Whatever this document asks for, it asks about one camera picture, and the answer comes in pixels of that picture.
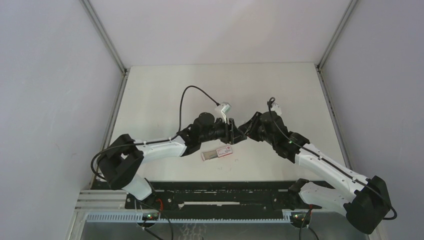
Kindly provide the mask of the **red white staple box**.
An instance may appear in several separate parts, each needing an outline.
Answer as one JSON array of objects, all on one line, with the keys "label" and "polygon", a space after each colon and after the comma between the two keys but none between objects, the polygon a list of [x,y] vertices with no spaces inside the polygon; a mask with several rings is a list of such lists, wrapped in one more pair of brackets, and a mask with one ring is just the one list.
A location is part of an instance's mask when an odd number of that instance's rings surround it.
[{"label": "red white staple box", "polygon": [[221,158],[221,157],[225,157],[228,155],[233,154],[233,150],[231,148],[231,146],[224,146],[221,148],[217,148],[215,150],[211,150],[211,151],[206,151],[206,152],[202,152],[201,153],[201,159],[203,161],[209,161],[209,160],[213,160],[216,158]]}]

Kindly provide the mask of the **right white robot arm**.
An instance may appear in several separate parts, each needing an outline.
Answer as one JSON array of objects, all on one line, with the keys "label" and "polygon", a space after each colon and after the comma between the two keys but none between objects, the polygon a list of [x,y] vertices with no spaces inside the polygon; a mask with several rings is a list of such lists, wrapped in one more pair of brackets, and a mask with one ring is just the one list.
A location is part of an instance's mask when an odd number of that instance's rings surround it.
[{"label": "right white robot arm", "polygon": [[313,172],[330,185],[322,187],[300,178],[289,194],[293,207],[302,208],[308,204],[337,212],[367,235],[383,220],[389,220],[387,214],[393,206],[382,178],[366,177],[334,161],[309,139],[289,131],[275,111],[256,112],[238,129],[254,141],[267,142],[278,156]]}]

